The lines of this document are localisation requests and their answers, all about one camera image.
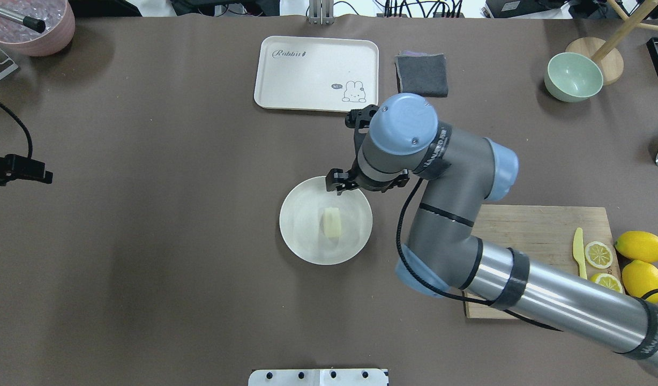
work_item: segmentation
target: green bowl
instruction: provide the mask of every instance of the green bowl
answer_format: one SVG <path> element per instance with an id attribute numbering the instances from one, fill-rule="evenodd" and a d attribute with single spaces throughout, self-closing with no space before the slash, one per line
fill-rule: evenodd
<path id="1" fill-rule="evenodd" d="M 598 64 L 586 56 L 563 52 L 550 59 L 544 83 L 555 98 L 563 102 L 581 102 L 603 88 L 603 73 Z"/>

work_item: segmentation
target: brown table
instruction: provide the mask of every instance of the brown table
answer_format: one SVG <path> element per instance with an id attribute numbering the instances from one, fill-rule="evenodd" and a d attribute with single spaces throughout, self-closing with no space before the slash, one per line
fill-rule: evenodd
<path id="1" fill-rule="evenodd" d="M 617 21 L 303 17 L 79 20 L 72 46 L 22 66 L 0 100 L 33 135 L 52 185 L 0 188 L 0 385 L 246 384 L 252 369 L 383 367 L 391 384 L 658 384 L 567 333 L 470 321 L 393 274 L 409 189 L 368 193 L 370 242 L 338 266 L 295 257 L 287 192 L 353 161 L 341 114 L 253 101 L 270 35 L 368 39 L 380 100 L 393 56 L 444 52 L 439 117 L 514 149 L 506 204 L 604 206 L 615 237 L 658 234 L 658 81 L 637 30 L 625 73 L 587 102 L 542 76 L 580 36 Z M 26 154 L 0 112 L 0 155 Z"/>

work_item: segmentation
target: gray cloth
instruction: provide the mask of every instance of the gray cloth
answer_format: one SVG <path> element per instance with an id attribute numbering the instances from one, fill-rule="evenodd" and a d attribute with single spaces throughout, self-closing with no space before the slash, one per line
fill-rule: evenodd
<path id="1" fill-rule="evenodd" d="M 446 56 L 401 52 L 395 57 L 398 86 L 401 93 L 429 97 L 447 97 Z"/>

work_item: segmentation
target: ice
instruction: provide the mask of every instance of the ice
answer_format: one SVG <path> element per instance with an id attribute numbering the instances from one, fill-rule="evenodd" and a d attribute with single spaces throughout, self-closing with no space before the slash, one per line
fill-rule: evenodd
<path id="1" fill-rule="evenodd" d="M 45 32 L 48 32 L 62 20 L 66 0 L 0 0 L 0 5 L 20 14 L 44 20 L 46 22 Z M 1 41 L 27 42 L 41 35 L 23 25 L 0 17 Z"/>

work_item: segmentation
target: cutting board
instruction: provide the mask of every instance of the cutting board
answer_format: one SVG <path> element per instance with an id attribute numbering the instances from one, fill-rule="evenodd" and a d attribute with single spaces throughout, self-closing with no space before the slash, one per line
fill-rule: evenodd
<path id="1" fill-rule="evenodd" d="M 482 240 L 518 249 L 531 259 L 579 276 L 579 268 L 572 258 L 572 238 L 577 227 L 584 229 L 584 245 L 600 241 L 614 252 L 610 223 L 603 207 L 482 205 L 472 233 Z M 607 269 L 597 269 L 586 262 L 587 277 L 599 272 L 622 279 L 616 258 Z M 513 318 L 494 308 L 468 302 L 465 313 L 468 318 Z"/>

